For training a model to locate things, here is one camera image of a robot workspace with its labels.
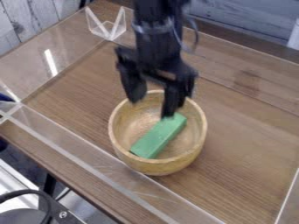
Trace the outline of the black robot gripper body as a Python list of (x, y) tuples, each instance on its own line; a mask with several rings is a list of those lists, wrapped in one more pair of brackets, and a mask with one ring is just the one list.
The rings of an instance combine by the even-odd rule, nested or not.
[(179, 20), (164, 20), (147, 23), (134, 21), (135, 48), (116, 48), (118, 63), (135, 64), (144, 78), (164, 88), (168, 83), (183, 82), (187, 97), (192, 89), (198, 72), (182, 59), (183, 23)]

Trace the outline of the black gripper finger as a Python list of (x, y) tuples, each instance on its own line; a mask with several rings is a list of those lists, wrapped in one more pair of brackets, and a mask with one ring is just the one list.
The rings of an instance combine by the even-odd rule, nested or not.
[(183, 82), (174, 82), (166, 85), (162, 118), (174, 116), (176, 109), (184, 104), (186, 97)]
[(118, 63), (120, 80), (126, 91), (126, 97), (132, 103), (138, 103), (146, 97), (147, 85), (135, 64)]

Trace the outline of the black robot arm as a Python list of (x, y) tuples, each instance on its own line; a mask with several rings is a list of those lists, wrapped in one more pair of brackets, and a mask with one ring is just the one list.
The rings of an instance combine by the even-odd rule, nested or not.
[(147, 93), (147, 82), (163, 86), (162, 117), (171, 117), (192, 96), (198, 71), (183, 61), (183, 7), (191, 0), (134, 0), (135, 47), (119, 46), (116, 69), (132, 103)]

